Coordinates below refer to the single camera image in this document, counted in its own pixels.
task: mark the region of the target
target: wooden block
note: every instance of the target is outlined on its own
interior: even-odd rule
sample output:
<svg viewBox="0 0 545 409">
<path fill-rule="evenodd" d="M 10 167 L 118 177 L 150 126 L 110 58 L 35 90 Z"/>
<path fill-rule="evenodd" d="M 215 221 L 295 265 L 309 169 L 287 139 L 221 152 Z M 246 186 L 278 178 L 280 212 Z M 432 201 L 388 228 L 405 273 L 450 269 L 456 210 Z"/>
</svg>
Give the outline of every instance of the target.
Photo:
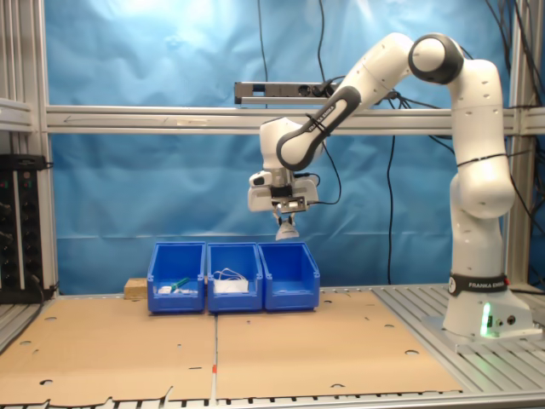
<svg viewBox="0 0 545 409">
<path fill-rule="evenodd" d="M 147 281 L 146 279 L 129 279 L 125 284 L 125 300 L 145 300 L 147 299 Z"/>
</svg>

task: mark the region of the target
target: blue storage bin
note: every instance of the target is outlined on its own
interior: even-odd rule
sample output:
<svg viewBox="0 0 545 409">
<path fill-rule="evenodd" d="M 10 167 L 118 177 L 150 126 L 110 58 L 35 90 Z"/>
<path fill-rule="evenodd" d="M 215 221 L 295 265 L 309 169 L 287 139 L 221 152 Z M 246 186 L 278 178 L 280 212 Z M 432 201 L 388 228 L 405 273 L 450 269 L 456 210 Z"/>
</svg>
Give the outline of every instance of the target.
<svg viewBox="0 0 545 409">
<path fill-rule="evenodd" d="M 214 272 L 229 268 L 248 280 L 248 292 L 215 293 Z M 208 310 L 259 311 L 263 309 L 263 270 L 256 243 L 208 245 Z"/>
<path fill-rule="evenodd" d="M 185 313 L 204 310 L 206 243 L 156 243 L 147 272 L 147 307 L 152 313 Z M 181 279 L 181 288 L 192 294 L 159 294 L 158 290 Z"/>
<path fill-rule="evenodd" d="M 320 272 L 304 243 L 258 245 L 265 272 L 265 309 L 314 309 L 319 303 Z"/>
</svg>

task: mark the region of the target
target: slotted metal plate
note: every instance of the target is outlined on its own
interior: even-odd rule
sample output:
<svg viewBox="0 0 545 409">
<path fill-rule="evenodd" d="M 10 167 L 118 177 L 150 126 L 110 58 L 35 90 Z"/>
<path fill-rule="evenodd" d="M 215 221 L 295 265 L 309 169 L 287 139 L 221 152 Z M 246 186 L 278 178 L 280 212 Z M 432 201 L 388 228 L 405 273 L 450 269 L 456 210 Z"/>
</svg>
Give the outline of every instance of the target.
<svg viewBox="0 0 545 409">
<path fill-rule="evenodd" d="M 104 405 L 82 409 L 179 409 L 206 406 L 251 407 L 253 409 L 293 406 L 362 408 L 545 406 L 545 342 L 495 343 L 473 346 L 467 353 L 457 354 L 447 345 L 439 342 L 422 323 L 422 320 L 427 317 L 444 316 L 449 299 L 446 285 L 388 285 L 322 289 L 323 293 L 352 291 L 372 291 L 377 295 L 404 322 L 435 359 L 458 380 L 463 387 L 463 392 L 216 400 L 213 390 L 209 400 L 172 401 L 168 396 L 162 400 L 125 402 L 109 400 Z M 70 298 L 88 297 L 120 297 L 120 295 Z M 529 295 L 520 295 L 520 297 L 530 305 L 537 322 L 545 321 L 545 297 Z M 31 318 L 34 310 L 32 306 L 0 306 L 0 341 L 2 335 L 6 336 L 8 333 L 9 323 L 16 322 L 9 328 L 24 325 Z M 43 406 L 0 406 L 0 409 L 49 409 L 49 407 L 45 404 Z"/>
</svg>

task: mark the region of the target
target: wall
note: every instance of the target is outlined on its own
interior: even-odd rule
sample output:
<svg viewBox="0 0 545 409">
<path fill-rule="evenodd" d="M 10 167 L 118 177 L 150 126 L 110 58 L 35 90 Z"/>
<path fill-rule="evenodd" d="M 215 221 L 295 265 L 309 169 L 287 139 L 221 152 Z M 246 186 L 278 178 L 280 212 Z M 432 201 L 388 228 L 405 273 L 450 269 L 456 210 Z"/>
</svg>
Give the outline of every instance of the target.
<svg viewBox="0 0 545 409">
<path fill-rule="evenodd" d="M 46 0 L 51 104 L 231 107 L 235 81 L 262 81 L 255 0 Z M 320 81 L 318 0 L 262 0 L 270 81 Z M 389 32 L 443 32 L 508 79 L 485 2 L 324 0 L 327 78 L 346 73 Z M 405 96 L 448 107 L 445 88 L 406 79 Z M 60 288 L 121 291 L 145 276 L 156 241 L 271 241 L 270 214 L 247 210 L 261 169 L 256 136 L 54 135 Z M 386 283 L 389 136 L 335 136 L 336 206 L 298 215 L 322 285 Z M 337 195 L 326 157 L 321 199 Z M 426 136 L 400 136 L 392 167 L 394 283 L 445 282 L 450 270 L 452 155 Z"/>
</svg>

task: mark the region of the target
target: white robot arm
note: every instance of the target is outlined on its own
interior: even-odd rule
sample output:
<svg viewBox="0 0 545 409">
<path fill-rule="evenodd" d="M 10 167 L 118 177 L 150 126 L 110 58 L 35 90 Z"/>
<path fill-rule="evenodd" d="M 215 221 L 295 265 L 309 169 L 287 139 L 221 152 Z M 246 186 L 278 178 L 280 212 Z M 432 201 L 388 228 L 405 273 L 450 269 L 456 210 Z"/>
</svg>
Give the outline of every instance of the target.
<svg viewBox="0 0 545 409">
<path fill-rule="evenodd" d="M 405 35 L 390 34 L 358 61 L 306 123 L 277 118 L 263 124 L 264 170 L 250 178 L 249 207 L 290 213 L 287 222 L 277 218 L 281 229 L 292 225 L 295 212 L 318 200 L 315 181 L 294 172 L 310 165 L 342 121 L 380 101 L 410 74 L 446 85 L 451 97 L 458 173 L 450 185 L 452 297 L 444 327 L 467 338 L 537 333 L 530 310 L 508 289 L 502 272 L 498 217 L 513 205 L 514 190 L 503 141 L 499 74 L 489 61 L 465 60 L 447 36 L 429 34 L 413 43 Z"/>
</svg>

